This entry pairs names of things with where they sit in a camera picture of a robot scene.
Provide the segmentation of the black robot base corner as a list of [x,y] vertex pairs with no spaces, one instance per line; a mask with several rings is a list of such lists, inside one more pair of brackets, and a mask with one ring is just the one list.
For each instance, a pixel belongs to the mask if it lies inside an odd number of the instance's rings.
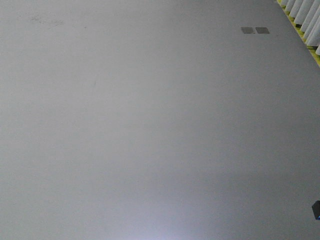
[[320,200],[315,201],[311,208],[314,214],[314,218],[316,220],[320,220]]

